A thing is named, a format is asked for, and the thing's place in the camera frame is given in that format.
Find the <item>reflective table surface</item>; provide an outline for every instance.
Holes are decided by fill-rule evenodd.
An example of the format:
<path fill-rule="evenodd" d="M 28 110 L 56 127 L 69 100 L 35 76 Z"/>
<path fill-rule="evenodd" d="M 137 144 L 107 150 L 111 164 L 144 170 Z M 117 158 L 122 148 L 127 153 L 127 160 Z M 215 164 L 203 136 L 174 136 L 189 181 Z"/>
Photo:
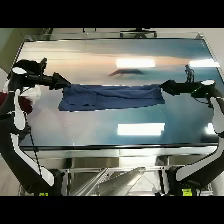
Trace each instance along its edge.
<path fill-rule="evenodd" d="M 57 72 L 73 84 L 88 85 L 150 85 L 169 79 L 185 82 L 185 65 L 190 64 L 195 81 L 213 79 L 224 93 L 217 64 L 208 61 L 213 58 L 203 39 L 25 42 L 18 60 L 39 62 L 44 57 L 48 59 L 46 75 Z M 165 104 L 143 108 L 62 112 L 58 110 L 62 90 L 41 86 L 41 91 L 41 99 L 28 115 L 37 146 L 199 144 L 218 140 L 211 125 L 212 109 L 189 94 L 162 92 Z M 21 146 L 31 146 L 29 136 Z"/>

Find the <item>blue cloth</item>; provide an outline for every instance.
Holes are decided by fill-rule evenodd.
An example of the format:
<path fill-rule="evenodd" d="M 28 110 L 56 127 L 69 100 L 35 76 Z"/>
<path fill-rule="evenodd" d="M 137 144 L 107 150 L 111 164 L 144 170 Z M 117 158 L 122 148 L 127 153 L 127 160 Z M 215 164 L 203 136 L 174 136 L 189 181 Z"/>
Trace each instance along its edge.
<path fill-rule="evenodd" d="M 71 85 L 64 88 L 60 111 L 124 109 L 164 104 L 159 85 Z"/>

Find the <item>red object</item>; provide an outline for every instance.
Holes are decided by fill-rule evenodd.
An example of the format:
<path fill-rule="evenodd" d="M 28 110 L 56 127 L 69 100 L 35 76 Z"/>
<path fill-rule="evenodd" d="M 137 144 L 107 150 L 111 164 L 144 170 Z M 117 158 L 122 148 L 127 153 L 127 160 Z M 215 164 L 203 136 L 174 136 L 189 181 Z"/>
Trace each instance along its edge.
<path fill-rule="evenodd" d="M 5 98 L 7 97 L 7 95 L 8 93 L 0 92 L 0 106 L 5 101 Z M 26 99 L 24 96 L 19 96 L 19 105 L 20 105 L 20 108 L 27 114 L 30 114 L 33 111 L 33 107 L 31 106 L 31 101 Z"/>

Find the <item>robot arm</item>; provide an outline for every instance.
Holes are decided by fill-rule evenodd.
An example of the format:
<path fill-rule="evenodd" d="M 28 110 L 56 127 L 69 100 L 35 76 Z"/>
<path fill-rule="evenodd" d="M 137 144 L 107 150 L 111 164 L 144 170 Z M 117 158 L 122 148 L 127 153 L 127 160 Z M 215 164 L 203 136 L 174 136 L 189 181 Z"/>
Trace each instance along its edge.
<path fill-rule="evenodd" d="M 172 95 L 191 93 L 194 98 L 206 98 L 214 110 L 213 127 L 219 136 L 219 145 L 215 152 L 203 159 L 183 167 L 171 167 L 167 171 L 170 191 L 174 195 L 183 195 L 183 189 L 201 190 L 224 171 L 224 99 L 215 88 L 215 81 L 206 80 L 198 83 L 175 84 L 168 81 L 163 84 L 164 90 Z"/>
<path fill-rule="evenodd" d="M 49 86 L 50 89 L 59 89 L 70 83 L 57 73 L 52 77 L 41 73 L 30 74 L 21 67 L 24 66 L 12 69 L 8 77 L 8 95 L 0 107 L 0 153 L 28 193 L 47 192 L 51 195 L 60 195 L 62 174 L 57 170 L 50 172 L 39 166 L 19 147 L 19 135 L 28 133 L 28 124 L 18 98 L 23 87 L 32 88 L 39 84 Z"/>

